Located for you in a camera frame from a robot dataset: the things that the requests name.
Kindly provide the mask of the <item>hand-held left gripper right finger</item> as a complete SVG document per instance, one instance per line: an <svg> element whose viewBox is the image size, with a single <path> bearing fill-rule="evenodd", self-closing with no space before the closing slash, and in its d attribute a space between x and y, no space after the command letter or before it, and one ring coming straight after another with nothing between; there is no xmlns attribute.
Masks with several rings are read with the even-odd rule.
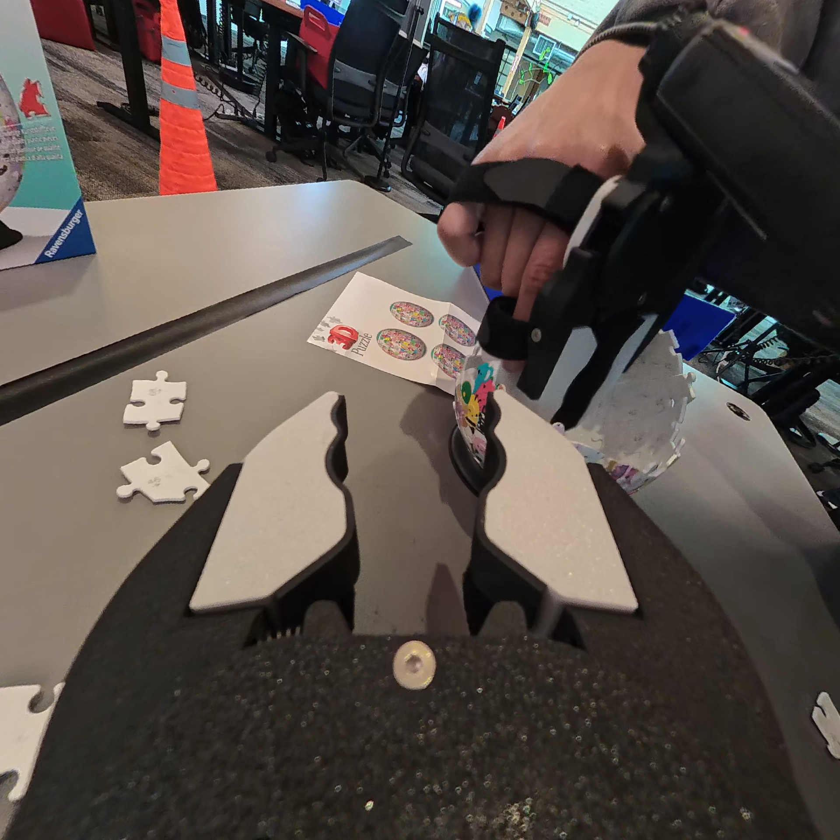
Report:
<svg viewBox="0 0 840 840"><path fill-rule="evenodd" d="M507 392L486 405L486 484L468 577L492 606L513 602L551 636L584 608L633 615L638 599L583 456Z"/></svg>

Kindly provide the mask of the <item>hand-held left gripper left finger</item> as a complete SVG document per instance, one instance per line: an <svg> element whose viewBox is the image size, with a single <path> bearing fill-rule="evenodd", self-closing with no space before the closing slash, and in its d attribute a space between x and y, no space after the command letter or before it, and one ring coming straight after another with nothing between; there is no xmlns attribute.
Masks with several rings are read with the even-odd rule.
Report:
<svg viewBox="0 0 840 840"><path fill-rule="evenodd" d="M276 634L333 602L350 628L361 572L345 480L347 406L326 392L265 436L243 461L189 608L255 608Z"/></svg>

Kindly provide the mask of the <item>colourful puzzle ball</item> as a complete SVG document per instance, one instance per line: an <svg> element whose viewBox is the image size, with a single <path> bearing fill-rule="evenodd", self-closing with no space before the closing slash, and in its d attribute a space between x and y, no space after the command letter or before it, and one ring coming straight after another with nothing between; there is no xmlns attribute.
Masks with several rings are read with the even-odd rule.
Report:
<svg viewBox="0 0 840 840"><path fill-rule="evenodd" d="M516 387L518 373L477 344L455 383L455 421L467 445L484 465L487 450L487 398L508 391L525 405ZM695 376L684 370L672 332L659 331L607 392L589 406L583 427L564 434L590 464L633 495L666 472L685 443L682 426L694 400Z"/></svg>

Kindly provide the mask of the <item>black round ball stand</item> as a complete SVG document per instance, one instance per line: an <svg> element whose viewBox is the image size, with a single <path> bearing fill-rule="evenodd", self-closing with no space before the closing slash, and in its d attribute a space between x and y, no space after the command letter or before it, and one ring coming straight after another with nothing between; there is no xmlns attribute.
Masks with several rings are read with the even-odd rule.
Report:
<svg viewBox="0 0 840 840"><path fill-rule="evenodd" d="M487 470L473 455L457 425L453 426L449 436L448 454L458 478L478 497L487 486Z"/></svg>

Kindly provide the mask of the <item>person's right forearm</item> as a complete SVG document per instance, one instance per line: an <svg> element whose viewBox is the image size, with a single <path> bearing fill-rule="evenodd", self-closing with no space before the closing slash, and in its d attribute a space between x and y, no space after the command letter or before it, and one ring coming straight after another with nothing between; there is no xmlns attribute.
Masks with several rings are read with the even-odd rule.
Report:
<svg viewBox="0 0 840 840"><path fill-rule="evenodd" d="M623 1L595 33L652 24L678 11L706 13L747 28L812 81L827 83L838 77L838 1Z"/></svg>

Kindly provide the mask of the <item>puzzle piece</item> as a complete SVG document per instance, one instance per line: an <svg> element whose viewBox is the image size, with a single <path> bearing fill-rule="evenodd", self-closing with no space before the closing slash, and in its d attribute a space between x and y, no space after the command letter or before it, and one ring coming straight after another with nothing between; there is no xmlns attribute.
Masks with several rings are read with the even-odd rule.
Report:
<svg viewBox="0 0 840 840"><path fill-rule="evenodd" d="M827 691L821 691L815 699L812 722L825 741L827 751L835 760L840 760L839 710Z"/></svg>
<svg viewBox="0 0 840 840"><path fill-rule="evenodd" d="M122 423L125 426L145 427L152 433L164 424L176 424L182 419L186 402L187 383L172 382L167 371L157 371L153 380L134 380Z"/></svg>
<svg viewBox="0 0 840 840"><path fill-rule="evenodd" d="M29 709L40 686L1 688L1 775L16 774L14 786L7 794L10 802L19 802L28 789L49 720L64 687L64 682L54 686L52 704L40 712Z"/></svg>
<svg viewBox="0 0 840 840"><path fill-rule="evenodd" d="M137 458L121 466L124 483L116 489L118 498L129 499L139 492L153 503L185 502L189 491L196 500L209 488L203 477L211 466L208 459L190 465L172 442L152 449L151 456L156 459L153 463Z"/></svg>

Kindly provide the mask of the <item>colourful puzzle box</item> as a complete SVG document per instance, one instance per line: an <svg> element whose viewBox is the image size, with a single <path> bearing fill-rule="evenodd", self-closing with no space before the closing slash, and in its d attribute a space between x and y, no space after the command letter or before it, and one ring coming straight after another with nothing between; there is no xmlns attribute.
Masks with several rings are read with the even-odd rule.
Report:
<svg viewBox="0 0 840 840"><path fill-rule="evenodd" d="M1 270L96 252L30 2L1 2Z"/></svg>

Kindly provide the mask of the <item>person's right hand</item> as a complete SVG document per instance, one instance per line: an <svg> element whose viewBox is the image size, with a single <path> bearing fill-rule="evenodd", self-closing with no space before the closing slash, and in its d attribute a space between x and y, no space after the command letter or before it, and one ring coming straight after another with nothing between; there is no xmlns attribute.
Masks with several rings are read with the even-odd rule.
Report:
<svg viewBox="0 0 840 840"><path fill-rule="evenodd" d="M476 157L476 162L551 159L608 180L644 147L636 125L645 48L610 39L586 50ZM569 236L523 208L451 203L438 236L462 267L480 266L486 286L514 298L528 322L541 288L564 261Z"/></svg>

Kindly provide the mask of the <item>blue plastic bin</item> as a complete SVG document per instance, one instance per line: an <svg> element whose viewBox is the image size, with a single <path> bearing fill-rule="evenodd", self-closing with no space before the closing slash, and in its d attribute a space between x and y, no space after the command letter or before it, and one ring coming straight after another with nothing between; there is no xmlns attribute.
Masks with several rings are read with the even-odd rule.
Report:
<svg viewBox="0 0 840 840"><path fill-rule="evenodd" d="M726 308L686 293L661 331L673 333L676 351L688 363L728 328L735 317L735 313Z"/></svg>

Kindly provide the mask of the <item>black mesh chair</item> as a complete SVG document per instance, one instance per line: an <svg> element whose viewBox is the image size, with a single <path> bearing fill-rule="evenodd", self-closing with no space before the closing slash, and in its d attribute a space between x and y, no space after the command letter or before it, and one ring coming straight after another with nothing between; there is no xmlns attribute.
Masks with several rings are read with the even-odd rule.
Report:
<svg viewBox="0 0 840 840"><path fill-rule="evenodd" d="M430 37L427 79L402 176L445 205L462 171L489 141L492 99L507 45L440 16Z"/></svg>

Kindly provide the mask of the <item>orange traffic cone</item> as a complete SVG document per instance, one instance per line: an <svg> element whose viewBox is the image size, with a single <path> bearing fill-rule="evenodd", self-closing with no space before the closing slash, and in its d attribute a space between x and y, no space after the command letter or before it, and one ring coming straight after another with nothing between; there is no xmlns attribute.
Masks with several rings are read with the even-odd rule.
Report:
<svg viewBox="0 0 840 840"><path fill-rule="evenodd" d="M193 64L176 1L161 1L159 192L213 193L217 181L200 111Z"/></svg>

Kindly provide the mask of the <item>black office chair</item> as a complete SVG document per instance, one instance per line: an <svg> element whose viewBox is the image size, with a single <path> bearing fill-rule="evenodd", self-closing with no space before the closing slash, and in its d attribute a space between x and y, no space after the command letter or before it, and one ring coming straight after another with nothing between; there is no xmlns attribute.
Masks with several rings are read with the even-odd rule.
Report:
<svg viewBox="0 0 840 840"><path fill-rule="evenodd" d="M410 72L423 48L416 41L417 2L350 2L330 56L326 90L308 78L297 33L269 27L266 73L266 160L279 153L311 156L328 178L329 163L381 193L392 189L390 139L407 101Z"/></svg>

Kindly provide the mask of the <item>red bag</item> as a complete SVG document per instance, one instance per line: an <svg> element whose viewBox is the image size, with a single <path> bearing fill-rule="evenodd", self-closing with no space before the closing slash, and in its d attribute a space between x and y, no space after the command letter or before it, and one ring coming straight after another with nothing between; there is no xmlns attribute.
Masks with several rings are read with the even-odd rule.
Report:
<svg viewBox="0 0 840 840"><path fill-rule="evenodd" d="M326 90L330 81L330 56L343 16L321 2L303 2L299 37L307 45L308 78Z"/></svg>

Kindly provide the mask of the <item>black desk leg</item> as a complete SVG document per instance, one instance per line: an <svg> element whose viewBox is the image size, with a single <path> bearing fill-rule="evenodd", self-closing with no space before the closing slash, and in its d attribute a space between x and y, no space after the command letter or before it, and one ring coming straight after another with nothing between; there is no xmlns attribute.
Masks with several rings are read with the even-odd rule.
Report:
<svg viewBox="0 0 840 840"><path fill-rule="evenodd" d="M109 116L122 121L153 142L161 141L160 131L151 118L158 112L150 107L145 85L137 17L132 1L98 2L103 6L110 36L119 49L128 100L122 105L98 101L97 106Z"/></svg>

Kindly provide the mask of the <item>red box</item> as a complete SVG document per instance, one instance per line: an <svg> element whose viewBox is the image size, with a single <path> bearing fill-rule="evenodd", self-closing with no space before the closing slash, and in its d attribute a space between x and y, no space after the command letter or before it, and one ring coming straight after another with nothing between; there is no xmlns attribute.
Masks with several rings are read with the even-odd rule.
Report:
<svg viewBox="0 0 840 840"><path fill-rule="evenodd" d="M31 1L38 35L45 40L95 51L89 5L85 1Z"/></svg>

